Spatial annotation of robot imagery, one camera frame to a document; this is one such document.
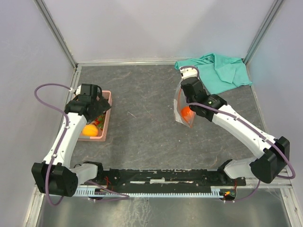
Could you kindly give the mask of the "clear zip top bag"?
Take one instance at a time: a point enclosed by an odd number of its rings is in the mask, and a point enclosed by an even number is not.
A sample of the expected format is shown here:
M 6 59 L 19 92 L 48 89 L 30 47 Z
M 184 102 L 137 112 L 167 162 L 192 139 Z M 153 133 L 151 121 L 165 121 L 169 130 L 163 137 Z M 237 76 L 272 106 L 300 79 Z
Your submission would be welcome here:
M 189 128 L 193 127 L 196 113 L 186 103 L 186 98 L 181 89 L 181 82 L 178 83 L 173 100 L 175 121 Z

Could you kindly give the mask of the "small orange toy fruit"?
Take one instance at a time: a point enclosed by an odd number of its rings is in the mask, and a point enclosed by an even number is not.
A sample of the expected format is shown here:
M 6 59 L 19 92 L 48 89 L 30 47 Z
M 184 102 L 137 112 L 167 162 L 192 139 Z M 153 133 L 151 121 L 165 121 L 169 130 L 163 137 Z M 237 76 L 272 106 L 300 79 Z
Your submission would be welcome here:
M 83 136 L 96 137 L 99 134 L 98 127 L 94 124 L 86 125 L 82 130 Z

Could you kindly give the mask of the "pink perforated basket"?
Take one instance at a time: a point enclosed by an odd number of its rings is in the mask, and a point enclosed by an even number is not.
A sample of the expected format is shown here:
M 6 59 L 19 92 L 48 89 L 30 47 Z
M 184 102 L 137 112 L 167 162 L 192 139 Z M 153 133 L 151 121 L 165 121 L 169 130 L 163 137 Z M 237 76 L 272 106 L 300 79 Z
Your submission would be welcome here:
M 85 136 L 81 133 L 78 138 L 78 141 L 95 141 L 95 142 L 106 141 L 110 114 L 111 114 L 111 109 L 107 110 L 105 114 L 103 114 L 97 118 L 97 123 L 99 123 L 99 125 L 96 125 L 96 124 L 95 125 L 98 128 L 98 136 L 89 137 L 89 136 Z

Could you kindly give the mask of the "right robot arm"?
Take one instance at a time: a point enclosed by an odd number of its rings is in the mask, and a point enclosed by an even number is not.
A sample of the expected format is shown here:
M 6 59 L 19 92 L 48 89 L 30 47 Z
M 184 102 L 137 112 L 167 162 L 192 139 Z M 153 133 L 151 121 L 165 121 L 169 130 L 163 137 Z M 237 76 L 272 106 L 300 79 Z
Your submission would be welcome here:
M 287 165 L 290 142 L 285 137 L 275 138 L 241 117 L 218 95 L 208 95 L 202 82 L 196 77 L 180 83 L 189 108 L 198 116 L 224 128 L 253 154 L 242 160 L 228 160 L 217 173 L 218 181 L 228 185 L 236 178 L 256 177 L 261 182 L 271 183 Z

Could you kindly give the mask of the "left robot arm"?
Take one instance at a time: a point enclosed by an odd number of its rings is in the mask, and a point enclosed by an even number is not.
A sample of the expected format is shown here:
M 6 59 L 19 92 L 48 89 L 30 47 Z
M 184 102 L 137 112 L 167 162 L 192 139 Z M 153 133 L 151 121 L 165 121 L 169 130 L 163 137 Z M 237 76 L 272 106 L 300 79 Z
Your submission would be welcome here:
M 105 179 L 101 163 L 89 162 L 75 168 L 71 168 L 70 163 L 85 125 L 106 113 L 111 105 L 98 85 L 81 84 L 77 89 L 68 90 L 75 97 L 64 110 L 59 110 L 64 120 L 54 144 L 43 161 L 34 163 L 31 169 L 39 191 L 46 195 L 71 197 L 86 181 L 101 184 Z

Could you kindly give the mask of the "red and green toy vegetables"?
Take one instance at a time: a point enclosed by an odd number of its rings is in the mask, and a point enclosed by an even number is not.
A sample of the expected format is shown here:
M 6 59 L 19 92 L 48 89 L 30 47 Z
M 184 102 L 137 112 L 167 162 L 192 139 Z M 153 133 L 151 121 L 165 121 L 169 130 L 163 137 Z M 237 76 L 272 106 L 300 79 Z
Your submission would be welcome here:
M 96 118 L 93 122 L 93 124 L 103 130 L 104 125 L 105 125 L 105 118 L 106 118 L 106 113 L 100 115 L 98 118 Z

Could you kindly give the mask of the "teal cloth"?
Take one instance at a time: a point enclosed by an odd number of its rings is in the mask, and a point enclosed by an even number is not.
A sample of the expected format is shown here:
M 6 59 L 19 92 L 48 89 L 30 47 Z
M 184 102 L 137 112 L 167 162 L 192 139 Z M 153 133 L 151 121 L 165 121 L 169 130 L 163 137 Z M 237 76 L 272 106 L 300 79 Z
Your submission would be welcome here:
M 183 66 L 198 68 L 199 78 L 210 94 L 220 94 L 237 87 L 252 85 L 241 58 L 209 53 L 200 58 L 175 63 L 177 70 Z

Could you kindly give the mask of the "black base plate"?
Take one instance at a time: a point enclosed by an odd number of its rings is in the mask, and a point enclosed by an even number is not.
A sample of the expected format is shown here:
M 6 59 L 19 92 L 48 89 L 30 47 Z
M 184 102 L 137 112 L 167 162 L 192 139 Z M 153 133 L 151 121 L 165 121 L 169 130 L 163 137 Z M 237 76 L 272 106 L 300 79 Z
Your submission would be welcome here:
M 208 193 L 212 186 L 220 188 L 245 186 L 244 177 L 231 179 L 222 171 L 191 170 L 132 170 L 109 169 L 92 179 L 93 182 L 119 193 Z

